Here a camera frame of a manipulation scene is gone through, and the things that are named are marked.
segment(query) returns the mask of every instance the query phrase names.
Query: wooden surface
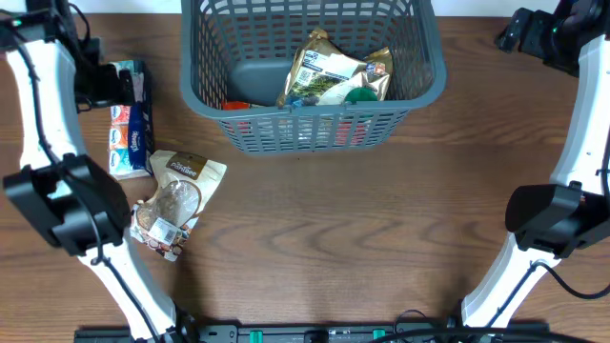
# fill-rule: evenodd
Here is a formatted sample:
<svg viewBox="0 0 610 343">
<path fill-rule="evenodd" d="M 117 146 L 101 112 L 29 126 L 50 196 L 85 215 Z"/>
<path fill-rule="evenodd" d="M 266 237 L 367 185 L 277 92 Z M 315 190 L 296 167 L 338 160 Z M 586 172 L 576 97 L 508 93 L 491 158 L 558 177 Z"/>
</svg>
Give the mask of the wooden surface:
<svg viewBox="0 0 610 343">
<path fill-rule="evenodd" d="M 507 19 L 439 18 L 447 89 L 412 112 L 388 143 L 252 158 L 183 103 L 179 16 L 90 20 L 108 60 L 148 63 L 157 147 L 229 166 L 177 263 L 140 249 L 163 288 L 199 318 L 390 321 L 405 309 L 446 315 L 498 254 L 513 189 L 547 182 L 578 85 L 534 58 L 495 49 Z M 22 133 L 5 63 L 0 74 L 4 175 L 18 169 Z M 109 111 L 80 120 L 93 159 L 106 166 Z M 152 179 L 122 185 L 131 203 L 156 187 Z M 0 341 L 70 341 L 81 326 L 126 323 L 91 272 L 48 247 L 4 197 L 0 208 Z M 580 291 L 598 291 L 610 281 L 608 248 L 602 242 L 577 252 L 557 271 Z M 517 317 L 608 341 L 608 305 L 577 300 L 544 277 Z"/>
</svg>

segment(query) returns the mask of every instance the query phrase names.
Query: basket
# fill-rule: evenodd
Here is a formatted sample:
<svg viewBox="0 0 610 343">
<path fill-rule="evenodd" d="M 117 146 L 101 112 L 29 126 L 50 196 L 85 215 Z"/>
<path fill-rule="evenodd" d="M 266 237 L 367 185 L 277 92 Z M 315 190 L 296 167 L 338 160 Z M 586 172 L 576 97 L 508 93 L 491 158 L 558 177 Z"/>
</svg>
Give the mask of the basket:
<svg viewBox="0 0 610 343">
<path fill-rule="evenodd" d="M 390 47 L 385 101 L 275 106 L 296 49 L 316 27 L 354 58 Z M 182 0 L 184 100 L 246 153 L 370 148 L 434 102 L 446 78 L 430 0 Z M 234 100 L 269 107 L 221 109 Z"/>
</svg>

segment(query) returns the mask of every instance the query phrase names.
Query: white background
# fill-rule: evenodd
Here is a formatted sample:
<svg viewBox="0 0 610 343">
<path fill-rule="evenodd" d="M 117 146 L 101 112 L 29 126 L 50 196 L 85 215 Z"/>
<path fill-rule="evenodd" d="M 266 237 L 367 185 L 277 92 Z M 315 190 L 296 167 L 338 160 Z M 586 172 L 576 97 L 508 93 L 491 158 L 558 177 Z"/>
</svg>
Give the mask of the white background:
<svg viewBox="0 0 610 343">
<path fill-rule="evenodd" d="M 88 13 L 180 13 L 180 0 L 71 1 Z M 515 10 L 522 7 L 553 12 L 558 2 L 559 0 L 432 0 L 435 13 L 442 16 L 512 16 Z M 0 9 L 23 11 L 24 4 L 24 0 L 0 0 Z"/>
</svg>

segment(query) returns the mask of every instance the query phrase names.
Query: barcode sticker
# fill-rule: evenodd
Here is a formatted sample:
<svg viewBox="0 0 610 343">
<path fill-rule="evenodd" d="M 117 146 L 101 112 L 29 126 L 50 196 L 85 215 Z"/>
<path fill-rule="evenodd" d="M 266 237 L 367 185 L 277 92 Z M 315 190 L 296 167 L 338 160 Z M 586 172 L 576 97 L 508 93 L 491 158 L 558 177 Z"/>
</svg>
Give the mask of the barcode sticker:
<svg viewBox="0 0 610 343">
<path fill-rule="evenodd" d="M 158 240 L 161 243 L 171 245 L 175 235 L 178 233 L 178 229 L 169 221 L 163 218 L 156 218 L 152 228 L 149 231 L 149 236 Z"/>
<path fill-rule="evenodd" d="M 296 76 L 296 83 L 302 86 L 309 86 L 314 78 L 314 71 L 310 71 L 306 68 L 301 68 Z"/>
</svg>

